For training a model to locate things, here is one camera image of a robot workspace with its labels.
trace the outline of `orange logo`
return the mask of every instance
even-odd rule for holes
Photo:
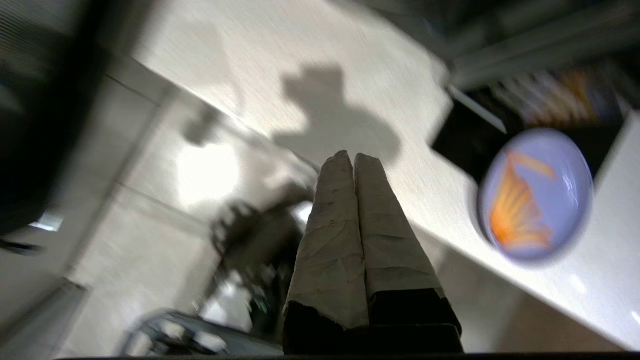
[[[550,179],[556,178],[556,173],[547,164],[508,151],[507,164],[490,214],[491,230],[505,248],[528,244],[549,247],[552,231],[540,223],[540,209],[533,198],[531,187],[516,173],[516,164],[531,168]]]

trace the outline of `purple circle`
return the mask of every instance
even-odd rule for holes
[[[551,129],[524,131],[505,145],[479,191],[481,227],[513,259],[541,259],[564,247],[585,221],[593,179],[580,149]]]

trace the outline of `white countertop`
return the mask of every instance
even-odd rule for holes
[[[144,66],[316,164],[341,149],[380,157],[414,224],[640,350],[636,120],[596,179],[575,247],[522,266],[476,231],[477,186],[429,147],[451,107],[446,68],[385,21],[341,0],[162,0],[148,21],[134,52]]]

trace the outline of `floor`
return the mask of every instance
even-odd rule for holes
[[[157,90],[136,79],[145,71],[120,64],[106,80],[118,89],[112,107]],[[228,219],[231,204],[264,209],[313,188],[316,170],[306,161],[175,88],[157,106],[125,108],[115,131],[153,119],[68,275],[90,294],[58,357],[114,355],[126,330],[157,309],[195,313],[220,260],[212,224]],[[467,352],[619,350],[428,234],[419,238],[463,324]]]
[[[132,91],[128,82],[136,80],[138,69],[115,66],[103,77],[96,100],[75,152],[68,159],[59,181],[52,189],[47,212],[62,219],[57,231],[25,227],[4,238],[41,247],[35,256],[0,254],[0,327],[11,329],[33,308],[52,297],[68,267],[82,253],[92,237],[105,203],[139,139],[154,119],[169,83],[148,73],[138,74],[137,82],[149,91]],[[56,337],[31,338],[29,351],[54,352]],[[33,358],[46,358],[44,355]]]

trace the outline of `white surface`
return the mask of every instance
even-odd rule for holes
[[[75,357],[117,356],[126,331],[144,316],[192,313],[219,260],[206,225],[118,186],[67,275],[90,292],[63,349]]]
[[[314,163],[340,149],[379,156],[419,230],[640,350],[636,121],[601,170],[580,241],[563,257],[520,266],[476,231],[471,178],[428,147],[451,106],[445,67],[369,12],[340,0],[161,1],[134,57]],[[317,76],[296,81],[304,69]]]
[[[46,296],[83,248],[112,182],[145,128],[154,105],[104,78],[77,147],[47,212],[64,221],[56,232],[25,227],[5,240],[42,246],[35,257],[0,253],[0,323],[4,327]]]

